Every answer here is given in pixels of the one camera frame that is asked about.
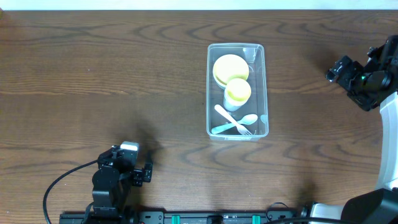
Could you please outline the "white plastic fork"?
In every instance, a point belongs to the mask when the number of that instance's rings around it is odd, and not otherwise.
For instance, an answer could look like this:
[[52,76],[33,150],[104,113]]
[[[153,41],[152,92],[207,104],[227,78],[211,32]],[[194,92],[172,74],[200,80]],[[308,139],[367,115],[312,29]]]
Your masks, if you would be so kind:
[[226,118],[230,123],[235,125],[235,127],[237,128],[238,132],[241,135],[244,136],[252,135],[252,133],[247,128],[245,128],[242,124],[239,124],[221,105],[215,105],[215,110],[224,118]]

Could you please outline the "white plastic cup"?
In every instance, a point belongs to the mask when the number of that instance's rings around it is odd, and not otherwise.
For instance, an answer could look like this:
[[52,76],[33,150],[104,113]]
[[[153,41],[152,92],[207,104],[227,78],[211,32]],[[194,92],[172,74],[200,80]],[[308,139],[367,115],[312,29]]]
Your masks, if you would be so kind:
[[243,104],[245,104],[244,101],[236,101],[232,99],[232,97],[230,97],[226,91],[224,92],[223,106],[226,110],[236,111],[242,107]]

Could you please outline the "white plastic bowl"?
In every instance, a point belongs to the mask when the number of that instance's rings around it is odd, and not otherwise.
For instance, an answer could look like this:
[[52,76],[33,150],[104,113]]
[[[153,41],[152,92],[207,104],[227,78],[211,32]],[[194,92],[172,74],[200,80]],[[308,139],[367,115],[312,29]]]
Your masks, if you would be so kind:
[[217,78],[216,76],[214,76],[213,78],[215,79],[216,84],[217,84],[221,89],[224,90],[224,89],[226,88],[226,85],[223,84],[223,83],[221,83],[221,82],[218,80],[218,78]]

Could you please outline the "yellow plastic cup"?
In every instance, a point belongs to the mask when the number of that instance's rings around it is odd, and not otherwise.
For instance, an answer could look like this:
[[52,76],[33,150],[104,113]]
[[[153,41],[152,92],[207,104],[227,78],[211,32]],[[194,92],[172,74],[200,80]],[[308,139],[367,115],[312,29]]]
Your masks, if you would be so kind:
[[242,78],[234,78],[228,82],[225,92],[235,101],[246,101],[251,96],[251,86]]

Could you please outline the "clear plastic container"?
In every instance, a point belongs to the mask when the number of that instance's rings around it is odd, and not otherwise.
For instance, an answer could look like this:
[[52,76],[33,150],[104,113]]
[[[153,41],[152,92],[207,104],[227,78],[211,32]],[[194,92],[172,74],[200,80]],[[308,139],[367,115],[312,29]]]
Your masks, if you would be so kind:
[[[224,90],[213,78],[213,65],[218,58],[227,54],[238,55],[249,65],[247,82],[251,86],[251,96],[238,110],[228,113],[247,128],[252,133],[251,136],[241,135],[235,125],[215,110],[215,105],[223,106]],[[258,141],[268,135],[266,64],[262,45],[249,43],[209,45],[206,69],[206,131],[211,140],[219,141]]]

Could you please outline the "yellow plastic bowl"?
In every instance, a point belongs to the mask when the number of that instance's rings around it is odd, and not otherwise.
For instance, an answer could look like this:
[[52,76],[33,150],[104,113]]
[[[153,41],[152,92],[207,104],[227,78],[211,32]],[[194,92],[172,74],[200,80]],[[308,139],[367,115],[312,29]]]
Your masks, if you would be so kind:
[[242,57],[234,54],[223,55],[213,65],[213,76],[227,85],[234,78],[248,79],[249,65]]

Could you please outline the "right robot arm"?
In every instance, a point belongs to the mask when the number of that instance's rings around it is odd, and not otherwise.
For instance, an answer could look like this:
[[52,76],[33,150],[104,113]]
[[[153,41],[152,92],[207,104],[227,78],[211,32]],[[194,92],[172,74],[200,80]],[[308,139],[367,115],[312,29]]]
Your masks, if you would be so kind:
[[397,223],[397,36],[369,49],[366,65],[347,55],[325,74],[362,110],[378,108],[382,152],[375,189],[344,206],[313,203],[302,212],[305,223]]

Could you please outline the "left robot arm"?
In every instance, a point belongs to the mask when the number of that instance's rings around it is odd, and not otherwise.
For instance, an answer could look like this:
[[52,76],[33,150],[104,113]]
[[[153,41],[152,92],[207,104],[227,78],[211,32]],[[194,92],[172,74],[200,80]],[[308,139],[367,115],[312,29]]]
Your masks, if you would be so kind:
[[132,187],[141,187],[152,179],[153,162],[146,155],[144,167],[136,169],[137,151],[114,147],[98,157],[93,183],[93,213],[104,219],[117,219]]

